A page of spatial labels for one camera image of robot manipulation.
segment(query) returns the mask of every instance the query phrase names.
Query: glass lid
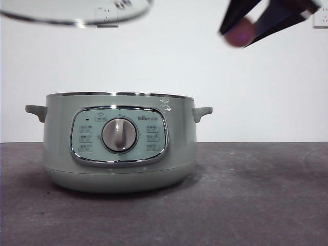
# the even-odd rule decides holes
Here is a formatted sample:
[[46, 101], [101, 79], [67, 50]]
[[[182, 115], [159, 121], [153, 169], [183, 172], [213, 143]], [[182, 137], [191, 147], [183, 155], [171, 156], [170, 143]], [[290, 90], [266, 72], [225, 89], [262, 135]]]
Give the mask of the glass lid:
[[51, 25], [118, 27], [146, 14], [152, 0], [2, 0], [1, 16]]

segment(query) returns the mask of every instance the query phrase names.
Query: chrome trim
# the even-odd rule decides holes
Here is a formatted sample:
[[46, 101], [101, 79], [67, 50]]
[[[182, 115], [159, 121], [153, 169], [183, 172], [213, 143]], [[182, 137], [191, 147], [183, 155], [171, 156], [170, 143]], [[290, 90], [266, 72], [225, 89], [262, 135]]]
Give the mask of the chrome trim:
[[[160, 115], [162, 118], [163, 126], [164, 126], [164, 134], [165, 134], [165, 144], [161, 152], [153, 157], [147, 158], [147, 159], [139, 159], [139, 160], [107, 160], [107, 161], [101, 161], [101, 160], [91, 160], [84, 157], [79, 156], [73, 149], [72, 146], [72, 136], [73, 136], [73, 128], [74, 123], [77, 115], [83, 111], [88, 110], [96, 110], [96, 109], [129, 109], [129, 110], [147, 110], [147, 111], [154, 111]], [[90, 167], [101, 167], [101, 168], [131, 168], [131, 167], [140, 167], [148, 164], [155, 163], [162, 159], [164, 157], [165, 152], [168, 149], [169, 144], [169, 134], [168, 134], [168, 128], [166, 124], [166, 118], [163, 115], [163, 113], [155, 108], [146, 108], [146, 107], [137, 107], [137, 106], [117, 106], [117, 105], [109, 105], [109, 106], [95, 106], [95, 107], [84, 107], [80, 109], [73, 117], [72, 121], [72, 127], [71, 127], [71, 135], [70, 135], [70, 150], [72, 156], [79, 161], [82, 165], [90, 166]]]
[[156, 96], [156, 97], [170, 97], [170, 98], [180, 98], [188, 99], [194, 101], [192, 97], [179, 96], [171, 94], [157, 94], [157, 93], [143, 93], [143, 92], [67, 92], [67, 93], [54, 93], [47, 95], [49, 97], [56, 96]]

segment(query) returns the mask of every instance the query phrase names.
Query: silver knob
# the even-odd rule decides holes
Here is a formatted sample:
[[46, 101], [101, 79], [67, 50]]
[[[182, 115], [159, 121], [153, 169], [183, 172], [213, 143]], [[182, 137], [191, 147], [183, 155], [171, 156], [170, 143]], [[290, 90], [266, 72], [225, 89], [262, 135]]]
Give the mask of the silver knob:
[[102, 129], [102, 132], [103, 143], [115, 152], [128, 150], [136, 140], [136, 129], [127, 119], [110, 120]]

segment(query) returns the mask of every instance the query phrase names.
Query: button icon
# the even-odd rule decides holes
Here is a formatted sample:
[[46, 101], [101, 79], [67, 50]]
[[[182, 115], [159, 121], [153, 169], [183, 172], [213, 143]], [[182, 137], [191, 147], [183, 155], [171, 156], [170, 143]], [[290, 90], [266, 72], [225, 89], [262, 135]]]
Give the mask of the button icon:
[[99, 112], [94, 116], [96, 122], [103, 122], [107, 120], [107, 116], [103, 112]]
[[158, 151], [159, 146], [155, 143], [147, 145], [147, 151]]
[[91, 133], [92, 132], [92, 126], [80, 126], [79, 129], [80, 133]]
[[80, 152], [93, 152], [93, 151], [92, 151], [92, 145], [80, 145], [80, 146], [78, 147], [78, 150], [79, 150]]
[[158, 132], [158, 130], [157, 126], [147, 126], [147, 132]]
[[158, 141], [159, 141], [158, 134], [147, 135], [147, 142], [158, 142]]
[[84, 135], [84, 136], [80, 136], [78, 138], [79, 142], [92, 142], [92, 136], [91, 135]]

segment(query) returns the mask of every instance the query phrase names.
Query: finger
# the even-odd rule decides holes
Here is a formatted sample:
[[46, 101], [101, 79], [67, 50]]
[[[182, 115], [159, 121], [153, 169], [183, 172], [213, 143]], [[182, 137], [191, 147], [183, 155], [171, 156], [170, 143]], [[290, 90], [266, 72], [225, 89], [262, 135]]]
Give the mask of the finger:
[[234, 47], [244, 47], [250, 44], [256, 36], [255, 25], [244, 17], [229, 32], [224, 35], [228, 44]]

